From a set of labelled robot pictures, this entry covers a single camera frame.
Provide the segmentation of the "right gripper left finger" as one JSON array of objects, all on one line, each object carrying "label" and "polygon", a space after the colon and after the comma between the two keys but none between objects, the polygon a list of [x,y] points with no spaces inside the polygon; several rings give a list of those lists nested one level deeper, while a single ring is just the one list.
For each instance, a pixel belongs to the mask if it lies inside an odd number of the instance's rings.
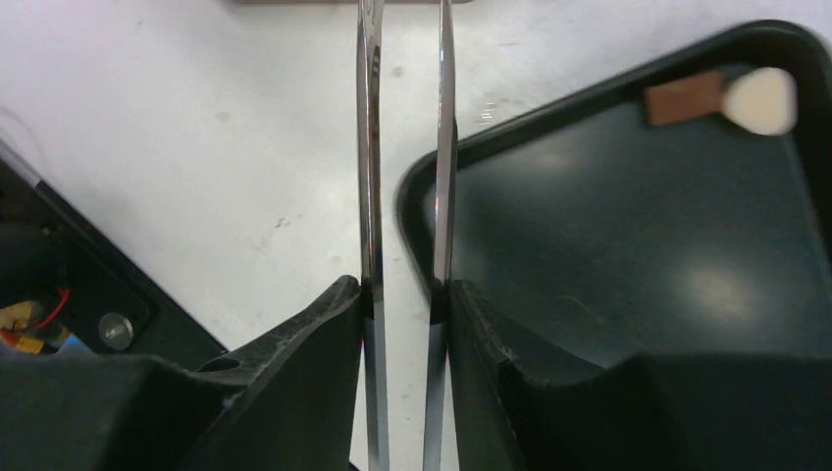
[{"label": "right gripper left finger", "polygon": [[1,362],[5,470],[347,470],[358,281],[189,371],[155,355]]}]

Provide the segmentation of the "cream round chocolate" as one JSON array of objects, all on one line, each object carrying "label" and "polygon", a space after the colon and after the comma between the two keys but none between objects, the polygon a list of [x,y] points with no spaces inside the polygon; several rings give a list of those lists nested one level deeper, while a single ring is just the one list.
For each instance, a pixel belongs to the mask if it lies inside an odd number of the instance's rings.
[{"label": "cream round chocolate", "polygon": [[791,74],[779,68],[759,68],[726,87],[722,115],[758,135],[783,135],[797,122],[798,90]]}]

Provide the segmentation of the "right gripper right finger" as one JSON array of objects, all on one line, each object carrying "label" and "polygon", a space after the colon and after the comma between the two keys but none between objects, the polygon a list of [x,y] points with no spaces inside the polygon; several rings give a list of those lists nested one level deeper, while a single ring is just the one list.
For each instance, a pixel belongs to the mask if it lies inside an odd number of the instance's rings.
[{"label": "right gripper right finger", "polygon": [[449,359],[463,470],[827,470],[831,363],[639,354],[597,366],[451,287]]}]

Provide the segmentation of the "black plastic tray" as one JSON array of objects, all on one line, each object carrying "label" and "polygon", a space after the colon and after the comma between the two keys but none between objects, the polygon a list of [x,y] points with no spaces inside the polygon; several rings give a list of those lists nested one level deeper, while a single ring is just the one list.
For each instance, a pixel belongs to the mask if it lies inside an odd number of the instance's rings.
[{"label": "black plastic tray", "polygon": [[[779,68],[798,121],[653,127],[646,88]],[[721,31],[460,141],[452,275],[608,367],[642,352],[831,353],[831,47]]]}]

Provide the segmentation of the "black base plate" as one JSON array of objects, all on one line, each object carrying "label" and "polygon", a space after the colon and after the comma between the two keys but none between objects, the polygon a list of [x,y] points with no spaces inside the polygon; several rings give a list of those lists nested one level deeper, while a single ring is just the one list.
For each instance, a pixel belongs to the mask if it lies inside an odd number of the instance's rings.
[{"label": "black base plate", "polygon": [[1,145],[1,350],[160,356],[196,370],[226,349],[7,143]]}]

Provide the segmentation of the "metal tongs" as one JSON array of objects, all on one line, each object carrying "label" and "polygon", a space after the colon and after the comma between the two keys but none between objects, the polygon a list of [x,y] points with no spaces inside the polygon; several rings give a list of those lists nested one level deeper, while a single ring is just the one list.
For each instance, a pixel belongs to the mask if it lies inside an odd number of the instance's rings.
[{"label": "metal tongs", "polygon": [[[455,108],[455,51],[451,4],[440,3],[440,99],[436,155],[435,240],[430,293],[429,347],[423,442],[425,470],[438,470],[449,325],[458,129]],[[369,467],[390,467],[383,240],[381,216],[380,76],[384,4],[361,1],[357,27],[357,155],[359,165],[361,287],[366,375]]]}]

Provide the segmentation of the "pink square chocolate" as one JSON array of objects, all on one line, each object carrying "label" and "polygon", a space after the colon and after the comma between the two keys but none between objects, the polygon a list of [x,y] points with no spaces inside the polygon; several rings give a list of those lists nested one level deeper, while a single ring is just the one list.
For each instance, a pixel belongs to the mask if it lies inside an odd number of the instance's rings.
[{"label": "pink square chocolate", "polygon": [[666,126],[722,109],[724,74],[712,70],[645,89],[648,123]]}]

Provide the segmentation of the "gold chocolate box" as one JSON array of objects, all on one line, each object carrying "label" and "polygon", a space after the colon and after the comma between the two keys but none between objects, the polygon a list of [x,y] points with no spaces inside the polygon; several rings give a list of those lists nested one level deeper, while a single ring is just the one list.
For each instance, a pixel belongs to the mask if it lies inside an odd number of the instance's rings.
[{"label": "gold chocolate box", "polygon": [[[357,4],[357,0],[233,0],[230,1],[240,5],[278,5],[278,4]],[[439,0],[386,0],[392,4],[438,4]]]}]

